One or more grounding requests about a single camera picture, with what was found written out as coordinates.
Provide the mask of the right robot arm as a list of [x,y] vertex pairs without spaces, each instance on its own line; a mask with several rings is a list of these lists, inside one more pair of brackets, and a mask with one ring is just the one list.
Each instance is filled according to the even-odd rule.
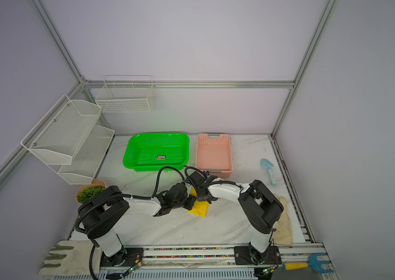
[[237,265],[278,266],[282,263],[279,248],[272,236],[284,206],[261,181],[241,184],[194,171],[187,176],[186,182],[195,189],[200,202],[210,203],[221,198],[241,206],[255,231],[248,245],[234,247]]

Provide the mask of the yellow paper napkin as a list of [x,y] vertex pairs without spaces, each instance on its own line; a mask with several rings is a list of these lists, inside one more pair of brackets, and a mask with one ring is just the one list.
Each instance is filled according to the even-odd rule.
[[191,208],[191,210],[187,210],[187,212],[200,217],[205,217],[210,204],[207,201],[202,201],[202,202],[198,201],[197,192],[194,188],[191,189],[190,195],[192,195],[195,198],[195,203]]

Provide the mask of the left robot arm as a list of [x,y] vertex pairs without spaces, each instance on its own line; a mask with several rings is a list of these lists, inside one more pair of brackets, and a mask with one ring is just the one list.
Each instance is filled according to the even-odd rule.
[[113,185],[79,207],[74,229],[102,250],[101,263],[104,266],[129,266],[140,260],[143,252],[131,257],[113,229],[123,216],[161,217],[178,208],[191,210],[195,202],[196,197],[188,193],[183,183],[177,183],[154,197],[125,194]]

